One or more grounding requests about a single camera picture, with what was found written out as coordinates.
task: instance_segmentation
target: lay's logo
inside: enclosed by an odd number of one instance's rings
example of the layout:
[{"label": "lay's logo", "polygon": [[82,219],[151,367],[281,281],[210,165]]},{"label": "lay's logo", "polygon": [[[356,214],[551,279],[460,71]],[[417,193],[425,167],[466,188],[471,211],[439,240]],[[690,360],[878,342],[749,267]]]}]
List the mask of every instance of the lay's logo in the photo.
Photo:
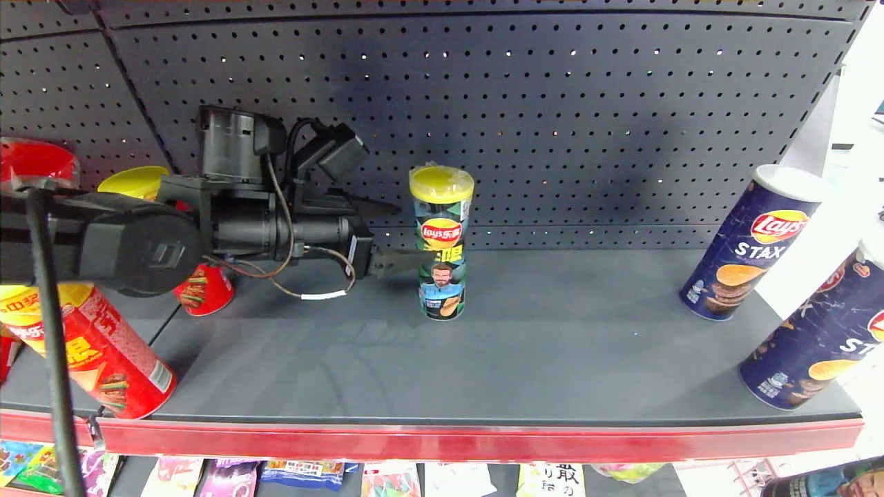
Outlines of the lay's logo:
[{"label": "lay's logo", "polygon": [[421,225],[421,238],[433,250],[453,247],[462,234],[463,226],[453,219],[431,218]]},{"label": "lay's logo", "polygon": [[765,245],[788,240],[801,233],[808,219],[800,210],[771,210],[752,222],[752,238]]},{"label": "lay's logo", "polygon": [[817,293],[827,292],[832,288],[837,287],[838,284],[841,283],[842,279],[844,279],[844,266],[838,268],[838,271],[833,272],[832,276],[829,276],[828,279],[819,286],[819,288],[817,289]]}]

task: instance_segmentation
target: white cable tie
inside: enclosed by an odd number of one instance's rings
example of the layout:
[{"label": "white cable tie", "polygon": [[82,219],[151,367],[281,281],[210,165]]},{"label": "white cable tie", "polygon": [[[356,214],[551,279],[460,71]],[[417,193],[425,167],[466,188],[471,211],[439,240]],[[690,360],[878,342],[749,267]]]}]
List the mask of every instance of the white cable tie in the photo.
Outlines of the white cable tie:
[{"label": "white cable tie", "polygon": [[328,294],[302,294],[301,300],[303,300],[303,301],[327,301],[329,299],[343,297],[346,294],[347,294],[346,290],[338,290],[337,292],[330,292]]}]

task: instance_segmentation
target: red shelf edge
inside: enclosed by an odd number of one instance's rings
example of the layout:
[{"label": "red shelf edge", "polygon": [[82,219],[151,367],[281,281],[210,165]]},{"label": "red shelf edge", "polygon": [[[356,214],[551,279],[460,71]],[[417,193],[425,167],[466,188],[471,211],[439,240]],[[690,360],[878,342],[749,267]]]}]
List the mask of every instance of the red shelf edge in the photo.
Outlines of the red shelf edge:
[{"label": "red shelf edge", "polygon": [[[390,426],[177,423],[101,418],[107,448],[127,455],[254,456],[278,459],[675,462],[850,448],[861,417],[695,428]],[[88,441],[78,422],[78,436]],[[0,438],[51,442],[48,414],[0,409]]]}]

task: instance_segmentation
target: blue chip can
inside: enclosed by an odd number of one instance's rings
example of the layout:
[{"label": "blue chip can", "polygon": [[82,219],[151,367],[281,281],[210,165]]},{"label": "blue chip can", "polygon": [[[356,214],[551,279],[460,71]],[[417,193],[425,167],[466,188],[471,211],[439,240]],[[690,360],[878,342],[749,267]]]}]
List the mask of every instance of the blue chip can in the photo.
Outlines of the blue chip can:
[{"label": "blue chip can", "polygon": [[762,402],[797,409],[884,341],[884,259],[870,245],[863,240],[740,363],[740,378]]},{"label": "blue chip can", "polygon": [[822,179],[766,164],[715,235],[679,297],[712,321],[727,321],[804,230],[825,191]]}]

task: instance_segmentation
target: white can lid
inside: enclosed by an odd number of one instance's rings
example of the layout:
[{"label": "white can lid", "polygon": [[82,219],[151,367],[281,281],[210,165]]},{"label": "white can lid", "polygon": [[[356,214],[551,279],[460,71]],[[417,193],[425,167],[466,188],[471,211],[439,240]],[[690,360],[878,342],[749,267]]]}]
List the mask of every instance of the white can lid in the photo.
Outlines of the white can lid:
[{"label": "white can lid", "polygon": [[865,260],[884,270],[884,221],[876,221],[859,241]]},{"label": "white can lid", "polygon": [[819,203],[828,193],[821,177],[787,165],[760,165],[755,168],[752,178],[772,192],[801,202]]}]

